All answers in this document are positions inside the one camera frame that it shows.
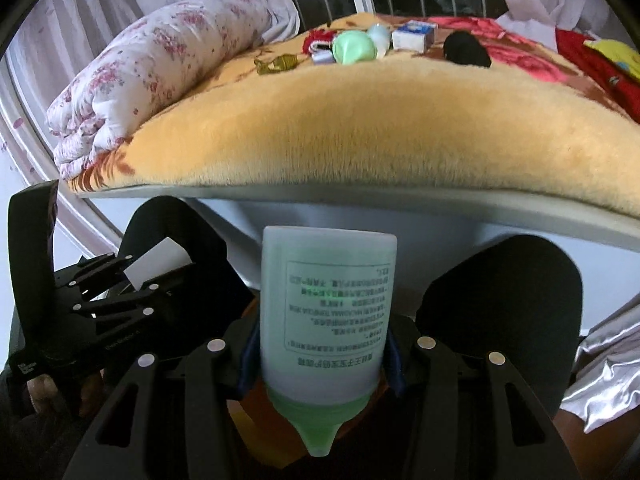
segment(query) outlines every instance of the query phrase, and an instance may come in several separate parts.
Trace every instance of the red object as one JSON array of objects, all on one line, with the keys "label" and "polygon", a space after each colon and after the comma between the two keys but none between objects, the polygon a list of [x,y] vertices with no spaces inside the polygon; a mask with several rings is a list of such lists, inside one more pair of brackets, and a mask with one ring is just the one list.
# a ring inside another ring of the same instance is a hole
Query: red object
[{"label": "red object", "polygon": [[640,84],[599,52],[584,46],[589,36],[556,28],[558,53],[598,83],[611,98],[640,124]]},{"label": "red object", "polygon": [[303,54],[313,54],[322,48],[331,48],[331,43],[338,33],[335,30],[325,30],[324,28],[312,28],[305,43],[302,44]]}]

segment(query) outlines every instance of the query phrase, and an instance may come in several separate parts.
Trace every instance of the white paper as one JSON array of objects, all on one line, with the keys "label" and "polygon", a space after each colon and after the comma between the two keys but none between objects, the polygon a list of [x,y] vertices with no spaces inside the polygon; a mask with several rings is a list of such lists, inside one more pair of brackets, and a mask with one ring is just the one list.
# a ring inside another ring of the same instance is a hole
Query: white paper
[{"label": "white paper", "polygon": [[192,261],[187,251],[167,237],[127,267],[124,274],[131,285],[140,290],[143,283],[190,263]]}]

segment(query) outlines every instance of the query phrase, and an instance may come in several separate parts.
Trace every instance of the bottle label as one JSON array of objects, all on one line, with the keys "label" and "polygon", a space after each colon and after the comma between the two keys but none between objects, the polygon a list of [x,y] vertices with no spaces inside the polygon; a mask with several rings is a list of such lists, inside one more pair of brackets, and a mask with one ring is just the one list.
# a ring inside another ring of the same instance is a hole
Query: bottle label
[{"label": "bottle label", "polygon": [[287,262],[284,346],[299,366],[350,368],[380,353],[392,266]]}]

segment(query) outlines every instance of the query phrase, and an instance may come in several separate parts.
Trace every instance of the person's hand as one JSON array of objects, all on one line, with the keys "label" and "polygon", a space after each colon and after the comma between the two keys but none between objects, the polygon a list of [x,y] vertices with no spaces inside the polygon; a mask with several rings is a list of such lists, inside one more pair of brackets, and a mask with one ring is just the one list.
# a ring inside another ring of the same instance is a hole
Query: person's hand
[{"label": "person's hand", "polygon": [[[27,388],[31,396],[33,409],[37,413],[52,413],[56,411],[54,401],[60,393],[51,377],[40,375],[27,382]],[[104,383],[99,373],[90,375],[82,381],[80,399],[80,416],[92,416],[98,412],[104,400]]]}]

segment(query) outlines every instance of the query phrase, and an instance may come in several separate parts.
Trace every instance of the green ball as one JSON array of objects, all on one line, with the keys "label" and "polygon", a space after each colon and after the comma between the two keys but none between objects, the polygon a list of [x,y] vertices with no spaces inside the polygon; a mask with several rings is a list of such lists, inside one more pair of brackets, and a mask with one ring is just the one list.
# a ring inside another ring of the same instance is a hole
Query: green ball
[{"label": "green ball", "polygon": [[334,39],[332,46],[335,60],[343,65],[376,59],[378,50],[373,40],[361,30],[346,30]]}]

